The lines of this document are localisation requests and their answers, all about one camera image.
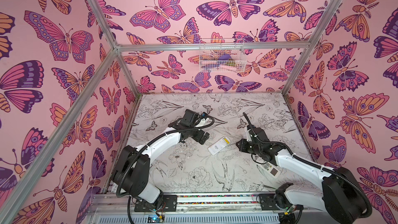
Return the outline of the white remote control green buttons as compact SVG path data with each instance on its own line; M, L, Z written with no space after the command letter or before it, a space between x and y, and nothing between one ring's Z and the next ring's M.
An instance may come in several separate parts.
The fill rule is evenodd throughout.
M217 154L218 152L220 152L221 150L223 150L224 148L226 148L228 145L225 144L225 142L222 140L223 138L227 138L222 137L221 139L219 139L217 142L215 142L214 144L212 144L211 146L208 147L208 151L210 152L210 154L212 156L214 156L215 154Z

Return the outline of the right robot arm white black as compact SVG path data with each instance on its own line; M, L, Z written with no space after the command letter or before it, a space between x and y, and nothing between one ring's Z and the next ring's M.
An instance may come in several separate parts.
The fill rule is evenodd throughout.
M246 138L236 146L240 152L257 155L265 163L294 172L315 186L309 190L293 183L278 187L273 202L286 215L310 207L328 213L340 224L371 216L370 200L348 169L333 169L304 159L287 144L270 141L263 129L251 124L246 127Z

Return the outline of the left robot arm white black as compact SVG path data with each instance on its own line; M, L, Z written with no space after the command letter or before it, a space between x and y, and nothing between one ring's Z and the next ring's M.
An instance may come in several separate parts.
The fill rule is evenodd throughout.
M209 138L209 133L204 129L214 123L214 117L207 113L186 110L183 117L171 122L148 143L137 147L125 146L111 175L111 181L117 185L116 197L135 198L152 205L152 208L159 208L164 193L149 182L152 163L169 148L186 139L191 138L203 145Z

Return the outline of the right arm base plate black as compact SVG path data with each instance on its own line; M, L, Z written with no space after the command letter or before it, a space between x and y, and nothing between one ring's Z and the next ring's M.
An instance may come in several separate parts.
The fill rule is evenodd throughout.
M266 193L259 194L256 201L261 205L261 209L265 210L279 210L283 212L294 212L303 209L302 205L294 205L290 203L284 194Z

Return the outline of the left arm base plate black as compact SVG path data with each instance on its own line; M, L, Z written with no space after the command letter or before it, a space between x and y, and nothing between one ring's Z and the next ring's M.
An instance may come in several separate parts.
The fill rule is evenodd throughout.
M144 199L135 204L135 212L175 212L177 208L177 195L160 195L154 203Z

